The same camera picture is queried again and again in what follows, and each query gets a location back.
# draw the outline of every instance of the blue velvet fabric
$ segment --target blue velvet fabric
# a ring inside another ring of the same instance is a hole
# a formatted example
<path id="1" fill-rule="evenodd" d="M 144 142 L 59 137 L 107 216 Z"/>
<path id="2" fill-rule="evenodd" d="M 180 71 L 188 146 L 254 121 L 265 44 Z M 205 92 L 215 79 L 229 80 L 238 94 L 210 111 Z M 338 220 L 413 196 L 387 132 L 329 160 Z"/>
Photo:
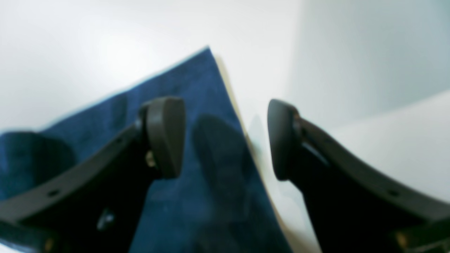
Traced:
<path id="1" fill-rule="evenodd" d="M 167 95 L 186 106 L 182 173 L 150 186 L 130 252 L 291 252 L 209 49 L 42 132 L 0 136 L 0 199 L 82 162 Z"/>

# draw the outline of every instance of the blue cloth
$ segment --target blue cloth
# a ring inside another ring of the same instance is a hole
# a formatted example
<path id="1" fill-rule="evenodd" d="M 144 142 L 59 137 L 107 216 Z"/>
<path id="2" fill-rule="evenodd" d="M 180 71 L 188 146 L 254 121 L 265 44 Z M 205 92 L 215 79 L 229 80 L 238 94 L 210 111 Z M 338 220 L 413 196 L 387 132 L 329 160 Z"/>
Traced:
<path id="1" fill-rule="evenodd" d="M 150 186 L 130 252 L 291 252 L 209 49 L 42 132 L 0 136 L 0 199 L 82 162 L 167 95 L 186 106 L 182 173 Z"/>

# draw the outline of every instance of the screw hole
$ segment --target screw hole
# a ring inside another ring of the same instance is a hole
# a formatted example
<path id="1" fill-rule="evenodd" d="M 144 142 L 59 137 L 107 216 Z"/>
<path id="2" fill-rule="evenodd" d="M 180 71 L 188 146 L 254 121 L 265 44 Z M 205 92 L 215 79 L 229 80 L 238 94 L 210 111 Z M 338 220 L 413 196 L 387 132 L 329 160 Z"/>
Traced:
<path id="1" fill-rule="evenodd" d="M 53 190 L 53 191 L 48 192 L 47 196 L 49 196 L 51 198 L 51 197 L 54 197 L 54 196 L 56 196 L 58 194 L 59 194 L 59 190 Z"/>
<path id="2" fill-rule="evenodd" d="M 389 195 L 392 197 L 400 196 L 400 193 L 398 193 L 398 191 L 394 191 L 394 190 L 387 190 L 387 193 L 389 193 Z"/>

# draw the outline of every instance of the white background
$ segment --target white background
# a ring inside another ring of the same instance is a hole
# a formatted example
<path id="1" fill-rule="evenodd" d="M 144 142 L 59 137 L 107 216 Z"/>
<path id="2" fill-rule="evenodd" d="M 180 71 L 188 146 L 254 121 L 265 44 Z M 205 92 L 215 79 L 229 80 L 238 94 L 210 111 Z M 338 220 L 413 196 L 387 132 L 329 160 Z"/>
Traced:
<path id="1" fill-rule="evenodd" d="M 207 45 L 294 251 L 320 249 L 301 193 L 272 172 L 271 98 L 450 202 L 445 0 L 0 0 L 0 129 L 43 129 Z"/>

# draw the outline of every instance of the black plastic arm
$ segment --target black plastic arm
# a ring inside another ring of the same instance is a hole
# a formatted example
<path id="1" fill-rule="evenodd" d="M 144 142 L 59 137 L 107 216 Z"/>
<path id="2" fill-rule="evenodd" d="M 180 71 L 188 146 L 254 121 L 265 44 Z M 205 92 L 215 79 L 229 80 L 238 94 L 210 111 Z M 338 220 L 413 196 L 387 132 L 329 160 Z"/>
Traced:
<path id="1" fill-rule="evenodd" d="M 292 105 L 268 111 L 275 174 L 301 192 L 324 253 L 450 251 L 450 205 L 371 168 Z"/>
<path id="2" fill-rule="evenodd" d="M 183 100 L 146 103 L 88 160 L 0 203 L 0 243 L 21 251 L 127 252 L 150 184 L 181 172 Z"/>

